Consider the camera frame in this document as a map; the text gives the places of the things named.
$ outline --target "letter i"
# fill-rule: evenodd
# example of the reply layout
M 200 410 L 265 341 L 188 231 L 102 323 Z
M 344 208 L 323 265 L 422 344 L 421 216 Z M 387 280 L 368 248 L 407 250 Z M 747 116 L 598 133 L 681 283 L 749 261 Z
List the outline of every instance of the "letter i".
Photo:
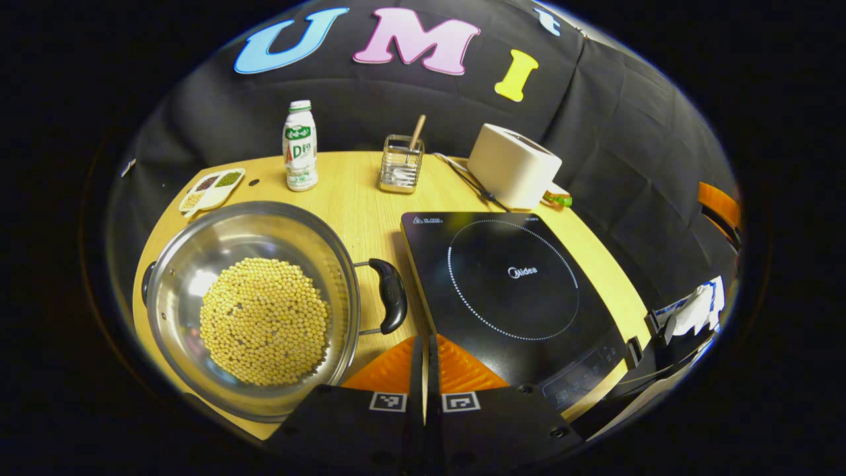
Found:
M 539 64 L 534 58 L 520 50 L 511 50 L 511 67 L 505 73 L 505 78 L 494 85 L 493 90 L 500 96 L 505 96 L 514 102 L 523 101 L 523 86 L 529 79 L 529 73 L 537 69 Z

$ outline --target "induction cooktop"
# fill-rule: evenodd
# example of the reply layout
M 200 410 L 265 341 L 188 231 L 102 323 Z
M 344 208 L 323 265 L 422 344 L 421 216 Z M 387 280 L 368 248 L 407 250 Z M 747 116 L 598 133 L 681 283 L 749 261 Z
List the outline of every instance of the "induction cooktop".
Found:
M 601 382 L 625 344 L 566 247 L 533 213 L 405 213 L 433 332 L 560 410 Z

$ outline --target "pot handle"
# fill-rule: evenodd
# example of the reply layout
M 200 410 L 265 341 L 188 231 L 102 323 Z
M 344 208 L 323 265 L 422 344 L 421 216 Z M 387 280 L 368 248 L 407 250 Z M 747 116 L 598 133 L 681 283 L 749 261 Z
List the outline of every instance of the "pot handle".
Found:
M 371 258 L 369 261 L 355 263 L 353 266 L 357 268 L 366 264 L 379 273 L 379 297 L 382 298 L 382 304 L 385 306 L 385 318 L 382 320 L 379 329 L 362 330 L 359 335 L 377 332 L 390 334 L 403 324 L 405 314 L 409 311 L 409 301 L 405 295 L 403 279 L 391 263 L 381 259 Z
M 144 277 L 141 278 L 141 301 L 144 302 L 144 305 L 147 305 L 147 286 L 150 285 L 150 277 L 153 274 L 153 267 L 156 266 L 156 262 L 150 263 L 150 266 L 147 266 L 147 269 L 144 271 Z

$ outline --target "round table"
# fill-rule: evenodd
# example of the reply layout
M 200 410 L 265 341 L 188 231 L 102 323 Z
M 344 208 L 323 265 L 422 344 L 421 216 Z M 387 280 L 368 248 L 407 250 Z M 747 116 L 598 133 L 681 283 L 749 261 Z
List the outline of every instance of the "round table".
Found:
M 198 212 L 191 219 L 187 219 L 178 210 L 180 201 L 190 187 L 203 175 L 226 169 L 243 168 L 245 174 L 222 207 L 255 200 L 290 203 L 314 213 L 329 224 L 340 236 L 354 262 L 377 257 L 393 263 L 399 269 L 409 297 L 408 316 L 403 325 L 390 335 L 360 337 L 358 350 L 347 372 L 348 377 L 376 356 L 412 335 L 428 338 L 430 329 L 404 245 L 400 217 L 406 212 L 502 212 L 502 209 L 484 202 L 446 163 L 431 155 L 423 158 L 420 181 L 414 193 L 406 195 L 381 191 L 378 188 L 381 160 L 382 152 L 320 152 L 317 155 L 320 180 L 316 187 L 302 192 L 291 191 L 287 187 L 281 156 L 256 158 L 203 169 L 185 184 L 159 218 L 141 253 L 132 299 L 135 330 L 141 346 L 178 390 L 194 394 L 188 385 L 179 380 L 156 347 L 150 325 L 147 323 L 146 307 L 141 300 L 141 278 L 146 267 L 157 260 L 159 253 L 174 235 L 190 220 L 208 213 Z M 258 183 L 250 185 L 250 182 L 256 179 L 259 180 Z M 573 210 L 555 209 L 539 204 L 532 212 L 547 223 L 585 271 L 613 316 L 623 340 L 628 341 L 637 336 L 641 345 L 645 346 L 651 338 L 644 322 L 646 308 L 611 253 Z M 377 328 L 384 315 L 379 299 L 378 278 L 376 273 L 359 273 L 358 279 L 361 290 L 361 328 Z M 425 389 L 426 366 L 423 371 Z M 627 371 L 625 361 L 620 362 L 596 388 L 563 412 L 562 416 L 572 421 L 586 412 L 602 399 Z M 268 438 L 280 424 L 252 422 L 214 406 L 210 407 L 262 440 Z

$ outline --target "pink letter m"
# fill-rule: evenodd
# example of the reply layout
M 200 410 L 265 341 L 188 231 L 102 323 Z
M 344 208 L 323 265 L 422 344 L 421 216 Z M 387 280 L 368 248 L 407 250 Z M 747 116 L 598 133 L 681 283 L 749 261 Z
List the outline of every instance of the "pink letter m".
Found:
M 435 47 L 435 51 L 423 59 L 423 66 L 447 75 L 463 75 L 464 52 L 470 39 L 481 33 L 478 27 L 457 19 L 423 31 L 417 13 L 407 8 L 379 8 L 373 14 L 379 17 L 379 23 L 367 48 L 353 55 L 359 63 L 390 63 L 393 55 L 387 48 L 391 40 L 395 40 L 403 63 L 412 64 Z

